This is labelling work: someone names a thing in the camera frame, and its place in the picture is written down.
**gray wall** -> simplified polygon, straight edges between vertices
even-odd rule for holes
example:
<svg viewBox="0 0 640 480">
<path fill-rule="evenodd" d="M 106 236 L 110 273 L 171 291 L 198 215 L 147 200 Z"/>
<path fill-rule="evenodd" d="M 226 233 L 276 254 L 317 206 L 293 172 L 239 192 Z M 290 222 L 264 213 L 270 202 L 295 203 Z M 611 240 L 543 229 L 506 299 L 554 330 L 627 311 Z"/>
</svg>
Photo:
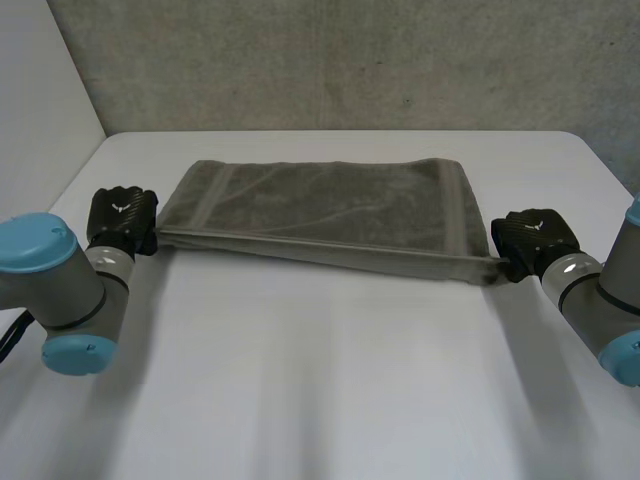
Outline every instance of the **gray wall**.
<svg viewBox="0 0 640 480">
<path fill-rule="evenodd" d="M 49 5 L 110 134 L 566 130 L 640 190 L 638 0 Z"/>
</svg>

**table surface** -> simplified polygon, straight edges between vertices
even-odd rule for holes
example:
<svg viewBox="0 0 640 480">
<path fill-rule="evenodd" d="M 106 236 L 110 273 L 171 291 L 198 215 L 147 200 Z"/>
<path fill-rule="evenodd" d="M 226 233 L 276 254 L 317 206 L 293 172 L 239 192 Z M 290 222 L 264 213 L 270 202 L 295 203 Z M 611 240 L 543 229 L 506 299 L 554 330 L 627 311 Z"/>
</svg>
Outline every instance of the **table surface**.
<svg viewBox="0 0 640 480">
<path fill-rule="evenodd" d="M 171 132 L 106 140 L 52 211 L 83 237 L 95 190 L 135 184 L 162 205 L 200 159 L 429 157 L 463 165 L 487 227 L 555 208 L 601 261 L 631 202 L 562 132 Z M 640 394 L 534 279 L 482 289 L 185 251 L 140 259 L 131 290 L 103 375 L 47 371 L 38 326 L 2 365 L 0 477 L 637 477 Z"/>
</svg>

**black cable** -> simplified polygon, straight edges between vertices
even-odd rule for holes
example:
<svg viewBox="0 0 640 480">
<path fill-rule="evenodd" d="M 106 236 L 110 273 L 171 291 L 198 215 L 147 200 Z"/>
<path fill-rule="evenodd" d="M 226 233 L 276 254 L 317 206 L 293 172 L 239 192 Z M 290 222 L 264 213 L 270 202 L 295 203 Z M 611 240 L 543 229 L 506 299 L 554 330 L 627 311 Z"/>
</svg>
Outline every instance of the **black cable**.
<svg viewBox="0 0 640 480">
<path fill-rule="evenodd" d="M 4 362 L 4 359 L 7 358 L 9 353 L 11 353 L 13 347 L 18 344 L 22 335 L 24 335 L 24 332 L 27 330 L 27 327 L 31 325 L 33 321 L 33 315 L 31 315 L 28 310 L 25 310 L 11 324 L 9 329 L 0 339 L 0 363 Z"/>
</svg>

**towel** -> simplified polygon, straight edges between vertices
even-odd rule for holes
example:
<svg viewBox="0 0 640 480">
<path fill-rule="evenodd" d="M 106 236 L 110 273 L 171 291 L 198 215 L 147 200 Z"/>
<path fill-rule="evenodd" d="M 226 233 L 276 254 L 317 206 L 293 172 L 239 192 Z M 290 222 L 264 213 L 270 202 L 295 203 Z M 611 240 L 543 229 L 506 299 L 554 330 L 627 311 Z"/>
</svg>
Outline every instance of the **towel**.
<svg viewBox="0 0 640 480">
<path fill-rule="evenodd" d="M 161 244 L 435 280 L 496 282 L 480 210 L 452 160 L 196 162 L 158 217 Z"/>
</svg>

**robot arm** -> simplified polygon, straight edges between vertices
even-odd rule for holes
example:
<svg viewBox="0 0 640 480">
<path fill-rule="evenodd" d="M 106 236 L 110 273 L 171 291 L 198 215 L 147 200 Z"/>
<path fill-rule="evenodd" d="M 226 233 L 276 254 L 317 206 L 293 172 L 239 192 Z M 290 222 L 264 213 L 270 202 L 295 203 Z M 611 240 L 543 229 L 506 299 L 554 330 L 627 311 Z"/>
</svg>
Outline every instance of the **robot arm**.
<svg viewBox="0 0 640 480">
<path fill-rule="evenodd" d="M 604 267 L 580 250 L 553 210 L 511 212 L 491 223 L 512 282 L 536 275 L 573 330 L 619 383 L 640 385 L 640 196 Z"/>
<path fill-rule="evenodd" d="M 157 203 L 155 193 L 137 187 L 99 190 L 85 252 L 52 214 L 0 224 L 0 309 L 27 308 L 23 319 L 30 314 L 44 327 L 42 360 L 51 370 L 85 375 L 111 363 L 135 256 L 157 250 Z"/>
</svg>

